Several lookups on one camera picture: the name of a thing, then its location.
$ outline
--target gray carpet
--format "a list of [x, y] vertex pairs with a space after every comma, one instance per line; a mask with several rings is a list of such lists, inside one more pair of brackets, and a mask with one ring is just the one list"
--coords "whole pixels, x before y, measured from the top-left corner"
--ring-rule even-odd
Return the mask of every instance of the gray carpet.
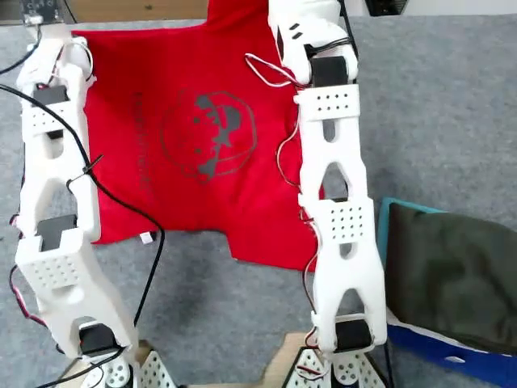
[[[352, 22], [372, 196], [396, 196], [517, 230], [517, 17]], [[162, 25], [170, 23], [125, 27]], [[0, 68], [18, 58], [28, 41], [21, 27], [0, 27]], [[0, 78], [14, 80], [14, 74]], [[16, 99], [0, 95], [4, 279], [17, 240], [7, 220], [18, 206], [19, 111]], [[133, 239], [96, 250], [132, 310], [154, 249]], [[23, 280], [17, 281], [31, 299]], [[56, 377], [68, 361], [45, 330], [22, 318], [6, 281], [0, 283], [0, 306], [1, 385], [32, 387]], [[213, 232], [167, 234], [140, 333], [158, 348], [177, 382], [258, 380], [284, 334], [308, 329], [298, 272], [238, 264], [225, 237]], [[401, 349], [394, 349], [393, 362], [397, 386], [486, 386]]]

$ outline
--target white wire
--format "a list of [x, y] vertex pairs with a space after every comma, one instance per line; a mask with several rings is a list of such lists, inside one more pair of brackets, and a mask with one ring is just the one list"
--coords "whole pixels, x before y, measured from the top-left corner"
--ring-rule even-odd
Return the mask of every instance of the white wire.
[[[285, 86], [288, 86], [288, 85], [291, 85], [291, 84], [294, 84], [294, 85], [298, 85], [299, 84], [298, 81], [290, 73], [288, 73], [287, 71], [285, 71], [281, 67], [278, 67], [277, 65], [273, 65], [272, 63], [270, 63], [268, 61], [264, 61], [261, 57], [257, 57], [255, 54], [245, 53], [244, 54], [244, 59], [245, 59], [246, 63], [248, 64], [248, 66], [250, 67], [250, 69], [253, 70], [253, 72], [257, 75], [257, 77], [262, 79], [263, 82], [266, 85], [268, 85], [268, 86], [271, 86], [271, 87], [285, 87]], [[273, 82], [268, 81], [263, 75], [260, 74], [260, 72], [257, 70], [257, 68], [253, 65], [253, 63], [251, 63], [250, 59], [253, 59], [253, 60], [257, 61], [257, 62], [260, 62], [263, 65], [266, 65], [267, 67], [269, 67], [270, 69], [273, 69], [273, 70], [279, 72], [285, 78], [287, 78], [288, 81], [280, 82], [280, 83], [273, 83]]]
[[91, 53], [91, 50], [88, 46], [82, 44], [82, 43], [79, 43], [79, 42], [67, 42], [65, 44], [63, 44], [63, 48], [62, 50], [64, 50], [66, 47], [68, 46], [79, 46], [81, 49], [83, 49], [85, 52], [86, 52], [86, 55], [88, 56], [88, 61], [90, 62], [90, 72], [89, 74], [86, 76], [86, 80], [90, 79], [91, 76], [94, 74], [94, 56], [93, 54]]
[[296, 117], [296, 124], [295, 124], [295, 127], [294, 127], [293, 131], [291, 132], [291, 134], [287, 138], [282, 140], [282, 142], [279, 144], [278, 148], [276, 149], [276, 166], [278, 167], [278, 171], [282, 175], [282, 178], [284, 178], [285, 182], [287, 182], [291, 186], [294, 186], [295, 188], [298, 188], [298, 189], [300, 189], [300, 185], [298, 183], [292, 182], [284, 174], [284, 170], [282, 169], [282, 166], [280, 165], [280, 155], [282, 154], [282, 149], [284, 148], [284, 146], [287, 143], [289, 143], [292, 139], [294, 139], [294, 137], [298, 133], [299, 129], [300, 129], [300, 105], [298, 105], [298, 115]]
[[309, 273], [309, 268], [310, 268], [310, 265], [313, 263], [313, 261], [317, 258], [317, 256], [320, 254], [320, 249], [322, 248], [322, 237], [320, 235], [320, 231], [319, 229], [317, 228], [317, 225], [314, 221], [311, 221], [309, 222], [309, 225], [313, 228], [314, 230], [314, 234], [316, 235], [316, 241], [317, 241], [317, 247], [316, 247], [316, 252], [314, 253], [313, 257], [309, 260], [309, 262], [305, 265], [305, 268], [304, 268], [304, 275], [303, 275], [303, 282], [304, 282], [304, 288], [305, 288], [305, 291], [307, 293], [307, 296], [309, 298], [309, 301], [311, 303], [311, 306], [313, 306], [314, 308], [316, 308], [316, 304], [313, 300], [313, 298], [310, 297], [310, 292], [309, 292], [309, 289], [307, 287], [307, 274]]

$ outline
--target wooden base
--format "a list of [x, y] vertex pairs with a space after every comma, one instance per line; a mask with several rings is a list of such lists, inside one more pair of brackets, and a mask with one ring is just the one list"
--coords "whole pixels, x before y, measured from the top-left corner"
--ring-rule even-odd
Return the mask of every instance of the wooden base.
[[[236, 384], [207, 384], [188, 386], [188, 388], [280, 388], [284, 384], [289, 370], [292, 367], [298, 351], [304, 346], [305, 333], [289, 333], [285, 336], [284, 343], [280, 350], [276, 353], [267, 366], [263, 379], [260, 382], [247, 382]], [[146, 341], [140, 342], [140, 347], [137, 352], [137, 359], [140, 364], [143, 364], [152, 347]], [[84, 370], [87, 365], [82, 362], [72, 364], [64, 374], [64, 377], [70, 376], [81, 370]], [[170, 371], [170, 375], [174, 380], [174, 371]], [[71, 382], [66, 382], [57, 386], [58, 388], [79, 388], [84, 380], [84, 377], [76, 378]]]

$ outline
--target hole pattern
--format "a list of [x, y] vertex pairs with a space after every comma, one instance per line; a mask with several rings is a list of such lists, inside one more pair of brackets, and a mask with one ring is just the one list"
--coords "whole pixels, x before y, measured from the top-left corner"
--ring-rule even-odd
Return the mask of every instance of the hole pattern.
[[140, 380], [143, 388], [176, 388], [156, 352], [149, 354], [142, 372], [142, 376], [145, 375]]
[[359, 96], [355, 86], [328, 86], [322, 89], [301, 92], [301, 104], [310, 112], [312, 120], [359, 116]]
[[[56, 103], [52, 105], [52, 110], [59, 116], [63, 117], [67, 105], [71, 102]], [[34, 130], [36, 133], [48, 133], [63, 129], [63, 125], [50, 116], [48, 113], [43, 112], [39, 108], [32, 108], [26, 115], [23, 116], [23, 123], [29, 128]]]
[[334, 361], [334, 374], [345, 386], [355, 386], [358, 382], [362, 388], [384, 388], [385, 385], [365, 355], [341, 355]]
[[79, 282], [76, 264], [69, 256], [33, 262], [27, 266], [27, 274], [46, 289], [59, 289]]
[[[322, 363], [319, 359], [314, 355], [314, 350], [305, 349], [301, 354], [298, 360], [296, 361], [297, 365], [305, 365], [309, 366], [311, 369], [316, 369], [318, 372], [322, 370]], [[285, 388], [322, 388], [322, 380], [317, 380], [315, 382], [311, 382], [306, 380], [293, 370], [291, 375], [289, 376], [288, 382], [285, 385]]]
[[329, 229], [337, 243], [353, 243], [365, 235], [365, 206], [353, 201], [333, 203], [329, 210]]

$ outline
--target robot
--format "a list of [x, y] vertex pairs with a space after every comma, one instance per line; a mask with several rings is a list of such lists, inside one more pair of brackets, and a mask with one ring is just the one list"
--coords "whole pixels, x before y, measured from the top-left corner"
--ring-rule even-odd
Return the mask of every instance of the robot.
[[[93, 82], [93, 58], [86, 40], [73, 37], [62, 23], [54, 2], [35, 6], [23, 0], [22, 5], [24, 23], [37, 45], [17, 80], [22, 93], [10, 91], [22, 98], [26, 166], [14, 220], [23, 235], [15, 262], [59, 349], [92, 365], [82, 386], [100, 379], [100, 386], [110, 388], [147, 387], [141, 378], [145, 368], [161, 361], [156, 353], [144, 369], [136, 361], [137, 318], [133, 322], [91, 245], [100, 235], [97, 189], [103, 190], [91, 173], [98, 159], [90, 161], [83, 111]], [[303, 86], [294, 99], [303, 157], [298, 201], [319, 241], [313, 299], [309, 297], [313, 329], [284, 386], [368, 386], [369, 378], [375, 386], [385, 386], [366, 356], [387, 337], [384, 270], [360, 154], [358, 52], [344, 2], [269, 0], [268, 23], [281, 63], [291, 72], [288, 83]], [[256, 59], [247, 58], [253, 69]], [[324, 138], [324, 121], [334, 126], [331, 141]], [[333, 162], [347, 192], [321, 200], [319, 188]], [[78, 214], [43, 220], [58, 185], [74, 194]], [[349, 289], [357, 290], [364, 312], [337, 316]], [[85, 316], [94, 320], [83, 323]], [[307, 360], [314, 360], [312, 367]], [[165, 371], [164, 365], [159, 368]], [[164, 385], [174, 386], [168, 373], [163, 378]]]

